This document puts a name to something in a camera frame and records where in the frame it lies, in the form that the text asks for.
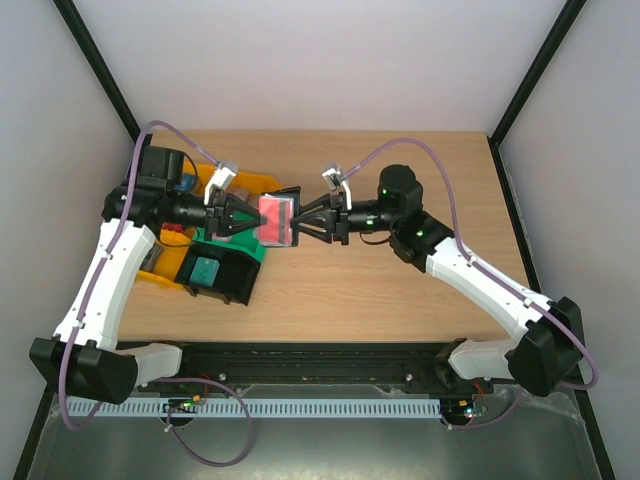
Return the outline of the plain red card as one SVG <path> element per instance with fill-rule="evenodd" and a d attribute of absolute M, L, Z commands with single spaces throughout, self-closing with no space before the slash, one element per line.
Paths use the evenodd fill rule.
<path fill-rule="evenodd" d="M 289 247 L 292 240 L 290 225 L 294 201 L 290 197 L 263 195 L 259 198 L 258 210 L 262 224 L 257 230 L 258 241 L 265 246 Z"/>

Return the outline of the black leather card holder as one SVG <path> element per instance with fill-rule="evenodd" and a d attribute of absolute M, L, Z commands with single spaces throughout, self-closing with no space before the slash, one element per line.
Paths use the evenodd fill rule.
<path fill-rule="evenodd" d="M 300 210 L 299 186 L 264 193 L 258 200 L 261 216 L 256 229 L 258 242 L 270 248 L 289 248 L 298 244 L 298 233 L 292 226 Z"/>

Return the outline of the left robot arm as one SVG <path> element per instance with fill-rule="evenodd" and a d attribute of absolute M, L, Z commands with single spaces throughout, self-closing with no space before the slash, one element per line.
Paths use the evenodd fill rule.
<path fill-rule="evenodd" d="M 127 179 L 106 197 L 98 245 L 78 294 L 53 336 L 35 339 L 29 351 L 59 398 L 120 404 L 136 387 L 179 372 L 182 350 L 176 345 L 118 347 L 124 306 L 165 225 L 195 232 L 181 246 L 170 282 L 194 296 L 248 303 L 262 258 L 222 240 L 252 232 L 258 212 L 228 192 L 239 175 L 231 163 L 214 165 L 202 193 L 184 187 L 186 157 L 179 150 L 146 147 L 133 160 Z"/>

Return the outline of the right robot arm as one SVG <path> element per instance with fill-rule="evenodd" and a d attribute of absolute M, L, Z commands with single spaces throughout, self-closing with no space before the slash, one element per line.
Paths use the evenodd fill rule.
<path fill-rule="evenodd" d="M 553 301 L 476 256 L 447 225 L 424 211 L 423 187 L 405 165 L 379 175 L 377 197 L 353 201 L 328 193 L 303 206 L 291 221 L 295 233 L 347 244 L 352 233 L 389 233 L 403 262 L 439 279 L 488 313 L 507 333 L 502 341 L 456 340 L 441 353 L 436 379 L 460 390 L 476 378 L 513 380 L 532 395 L 547 396 L 577 366 L 583 353 L 572 327 L 581 312 L 570 299 Z"/>

